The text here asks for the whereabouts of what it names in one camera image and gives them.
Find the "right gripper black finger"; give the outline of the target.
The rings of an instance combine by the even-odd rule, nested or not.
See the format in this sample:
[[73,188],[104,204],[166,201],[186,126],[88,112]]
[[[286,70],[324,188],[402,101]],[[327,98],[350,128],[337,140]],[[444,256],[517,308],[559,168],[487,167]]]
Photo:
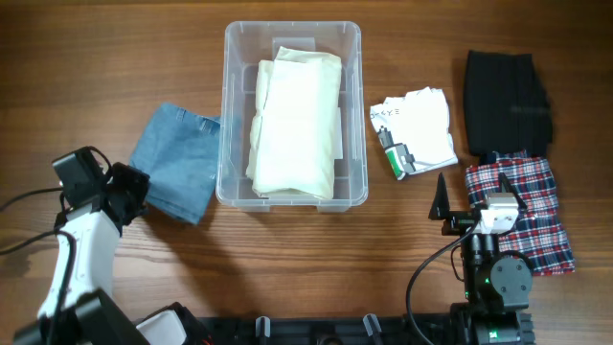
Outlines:
[[450,204],[444,175],[441,172],[437,180],[437,189],[432,206],[429,211],[428,218],[431,220],[448,219],[450,213]]
[[518,210],[519,211],[527,211],[528,210],[528,206],[526,205],[526,203],[523,201],[523,199],[520,197],[519,193],[517,192],[516,188],[511,184],[511,182],[509,181],[509,179],[507,178],[507,176],[503,173],[500,172],[498,174],[498,182],[499,182],[499,188],[500,188],[500,192],[501,193],[507,193],[507,194],[512,194],[517,205],[518,205]]

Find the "blue jeans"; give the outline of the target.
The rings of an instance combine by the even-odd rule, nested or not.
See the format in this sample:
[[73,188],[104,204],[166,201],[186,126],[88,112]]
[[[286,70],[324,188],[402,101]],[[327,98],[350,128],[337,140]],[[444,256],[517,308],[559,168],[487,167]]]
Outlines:
[[217,117],[162,103],[129,158],[131,167],[149,175],[147,203],[197,225],[215,191],[219,134]]

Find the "cream cloth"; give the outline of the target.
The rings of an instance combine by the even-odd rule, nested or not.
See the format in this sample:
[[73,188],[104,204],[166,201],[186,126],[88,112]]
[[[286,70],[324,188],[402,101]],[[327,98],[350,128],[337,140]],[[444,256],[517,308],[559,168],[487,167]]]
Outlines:
[[258,65],[245,174],[256,195],[333,198],[341,58],[280,47]]

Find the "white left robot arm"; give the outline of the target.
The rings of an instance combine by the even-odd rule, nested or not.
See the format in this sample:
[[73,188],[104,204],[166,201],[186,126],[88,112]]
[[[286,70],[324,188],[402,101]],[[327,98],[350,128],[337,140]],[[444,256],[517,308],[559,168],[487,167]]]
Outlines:
[[211,344],[213,336],[173,303],[133,323],[111,296],[115,251],[125,226],[146,210],[149,177],[116,163],[57,160],[54,170],[68,208],[53,235],[59,252],[54,280],[36,321],[16,344]]

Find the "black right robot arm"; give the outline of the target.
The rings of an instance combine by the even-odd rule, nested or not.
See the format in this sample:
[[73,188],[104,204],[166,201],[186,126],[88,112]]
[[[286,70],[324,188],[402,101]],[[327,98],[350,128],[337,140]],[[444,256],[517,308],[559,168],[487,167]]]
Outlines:
[[534,267],[516,250],[501,250],[499,240],[516,228],[526,203],[509,179],[498,174],[499,188],[468,211],[450,209],[444,176],[440,175],[429,218],[443,222],[444,236],[458,236],[463,260],[464,303],[450,308],[455,344],[535,343],[532,317],[525,313],[533,286]]

